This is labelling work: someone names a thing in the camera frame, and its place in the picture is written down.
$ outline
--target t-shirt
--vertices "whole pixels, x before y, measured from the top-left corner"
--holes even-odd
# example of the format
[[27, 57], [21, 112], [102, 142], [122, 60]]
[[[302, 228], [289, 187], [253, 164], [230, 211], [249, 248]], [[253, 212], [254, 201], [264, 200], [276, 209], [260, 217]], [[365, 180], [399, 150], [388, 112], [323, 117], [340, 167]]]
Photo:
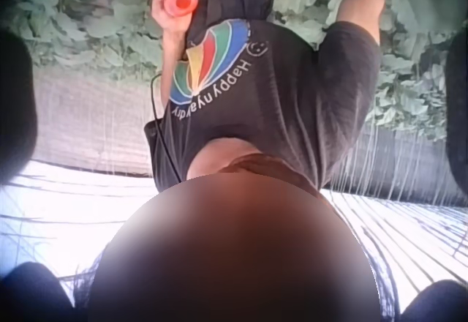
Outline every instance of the t-shirt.
[[[182, 181], [209, 141], [239, 138], [282, 158], [320, 189], [361, 131], [380, 67], [370, 33], [342, 21], [315, 51], [285, 27], [227, 20], [186, 54], [157, 122]], [[178, 180], [155, 122], [145, 130], [162, 192]]]

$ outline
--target foliage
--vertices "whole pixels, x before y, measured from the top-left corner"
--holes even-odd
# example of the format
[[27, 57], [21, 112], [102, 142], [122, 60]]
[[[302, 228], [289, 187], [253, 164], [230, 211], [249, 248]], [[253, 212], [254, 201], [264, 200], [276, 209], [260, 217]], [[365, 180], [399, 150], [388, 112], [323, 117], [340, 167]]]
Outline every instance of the foliage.
[[[318, 48], [342, 0], [275, 0], [274, 21]], [[148, 81], [161, 69], [161, 29], [150, 0], [12, 0], [2, 25], [24, 38], [38, 66], [97, 70]], [[368, 116], [394, 130], [445, 137], [446, 50], [466, 0], [387, 0], [382, 70]]]

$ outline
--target red cup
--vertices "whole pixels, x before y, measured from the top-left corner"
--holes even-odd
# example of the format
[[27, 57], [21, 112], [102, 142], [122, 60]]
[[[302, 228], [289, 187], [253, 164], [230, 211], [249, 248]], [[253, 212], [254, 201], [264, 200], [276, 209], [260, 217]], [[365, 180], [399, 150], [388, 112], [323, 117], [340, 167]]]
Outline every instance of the red cup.
[[164, 10], [173, 17], [182, 17], [194, 12], [198, 0], [164, 0]]

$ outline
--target yellow stripe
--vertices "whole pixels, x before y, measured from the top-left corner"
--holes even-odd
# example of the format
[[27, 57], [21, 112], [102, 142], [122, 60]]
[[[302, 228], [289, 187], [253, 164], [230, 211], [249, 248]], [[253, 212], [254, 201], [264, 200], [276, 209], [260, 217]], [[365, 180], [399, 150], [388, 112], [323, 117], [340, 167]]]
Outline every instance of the yellow stripe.
[[189, 57], [190, 72], [192, 74], [192, 91], [196, 95], [199, 92], [198, 80], [200, 79], [203, 64], [203, 44], [187, 50], [187, 56]]

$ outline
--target cord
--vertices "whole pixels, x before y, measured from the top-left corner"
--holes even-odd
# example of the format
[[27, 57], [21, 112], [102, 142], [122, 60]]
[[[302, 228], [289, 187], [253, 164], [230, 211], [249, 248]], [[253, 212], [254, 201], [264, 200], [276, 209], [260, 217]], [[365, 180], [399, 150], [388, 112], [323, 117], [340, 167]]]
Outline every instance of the cord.
[[[169, 149], [167, 148], [166, 141], [164, 139], [164, 136], [162, 135], [161, 126], [159, 126], [158, 117], [156, 115], [156, 105], [154, 104], [154, 88], [153, 88], [153, 85], [154, 85], [154, 82], [156, 81], [156, 79], [161, 77], [161, 75], [162, 75], [162, 73], [158, 73], [157, 75], [155, 75], [153, 77], [153, 79], [151, 79], [151, 83], [150, 83], [151, 104], [153, 105], [154, 124], [156, 125], [157, 137], [159, 136], [161, 138], [161, 142], [162, 142], [162, 146], [164, 147], [165, 154], [166, 154], [167, 158], [169, 159], [170, 167], [173, 169], [173, 172], [175, 174], [175, 177], [177, 178], [178, 183], [182, 183], [181, 176], [178, 174], [176, 165], [174, 165], [173, 159], [169, 154]], [[158, 141], [157, 137], [154, 139], [154, 151], [156, 151], [156, 143]]]

